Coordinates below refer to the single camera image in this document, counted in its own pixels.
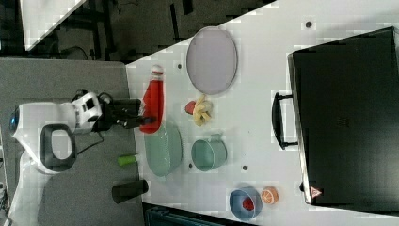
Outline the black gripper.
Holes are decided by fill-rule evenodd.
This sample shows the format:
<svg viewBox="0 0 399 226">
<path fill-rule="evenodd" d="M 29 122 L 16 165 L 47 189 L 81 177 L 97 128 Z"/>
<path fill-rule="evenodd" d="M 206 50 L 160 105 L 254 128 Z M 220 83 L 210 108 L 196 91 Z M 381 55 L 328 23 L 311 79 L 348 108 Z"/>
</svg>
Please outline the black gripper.
<svg viewBox="0 0 399 226">
<path fill-rule="evenodd" d="M 107 102 L 100 99 L 102 115 L 94 123 L 93 131 L 109 130 L 113 125 L 131 129 L 155 122 L 154 117 L 139 115 L 141 101 L 139 99 L 120 99 Z"/>
</svg>

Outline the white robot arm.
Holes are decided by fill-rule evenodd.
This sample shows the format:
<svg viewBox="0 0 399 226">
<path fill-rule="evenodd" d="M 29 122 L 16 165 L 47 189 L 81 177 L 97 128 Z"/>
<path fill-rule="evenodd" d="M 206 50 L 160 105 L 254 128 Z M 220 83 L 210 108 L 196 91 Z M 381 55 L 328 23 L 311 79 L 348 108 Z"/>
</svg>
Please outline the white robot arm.
<svg viewBox="0 0 399 226">
<path fill-rule="evenodd" d="M 132 129 L 154 122 L 140 114 L 138 99 L 115 100 L 106 93 L 79 91 L 66 103 L 18 105 L 9 120 L 12 137 L 24 151 L 19 179 L 5 226 L 39 226 L 43 191 L 56 174 L 72 168 L 77 155 L 75 137 L 101 133 L 114 125 Z"/>
</svg>

